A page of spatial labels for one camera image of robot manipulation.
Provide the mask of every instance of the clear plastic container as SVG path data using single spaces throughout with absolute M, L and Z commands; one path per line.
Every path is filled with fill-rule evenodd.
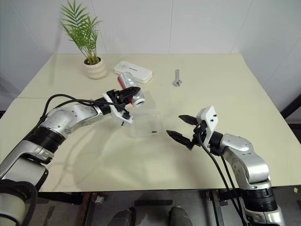
M 159 112 L 156 109 L 134 111 L 134 120 L 131 125 L 133 137 L 144 137 L 160 133 L 161 121 Z

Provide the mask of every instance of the palm plant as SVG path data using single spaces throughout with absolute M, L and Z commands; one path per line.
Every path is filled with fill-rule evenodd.
M 96 27 L 100 21 L 97 17 L 91 19 L 89 13 L 86 13 L 87 7 L 82 7 L 81 3 L 76 5 L 75 0 L 73 4 L 69 0 L 67 3 L 68 6 L 61 5 L 61 13 L 64 15 L 59 21 L 61 28 L 85 55 L 85 64 L 95 65 L 100 61 L 96 54 L 98 36 Z

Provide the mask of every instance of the silver cylinder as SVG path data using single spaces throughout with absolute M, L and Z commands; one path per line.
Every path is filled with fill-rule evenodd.
M 131 86 L 139 87 L 135 81 L 135 78 L 132 76 L 130 72 L 123 72 L 118 76 L 117 79 L 122 89 L 126 89 Z M 142 106 L 144 102 L 145 102 L 145 98 L 141 90 L 137 94 L 135 94 L 132 98 L 130 98 L 130 103 L 134 107 Z

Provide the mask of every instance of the potted plant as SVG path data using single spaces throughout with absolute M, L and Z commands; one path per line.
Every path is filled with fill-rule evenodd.
M 87 76 L 91 79 L 100 79 L 107 74 L 103 60 L 96 54 L 96 42 L 98 30 L 96 29 L 100 21 L 97 17 L 93 19 L 86 13 L 87 7 L 82 7 L 81 3 L 76 5 L 67 0 L 68 5 L 62 6 L 62 15 L 59 23 L 65 33 L 75 42 L 82 54 L 85 55 L 84 66 L 87 69 Z

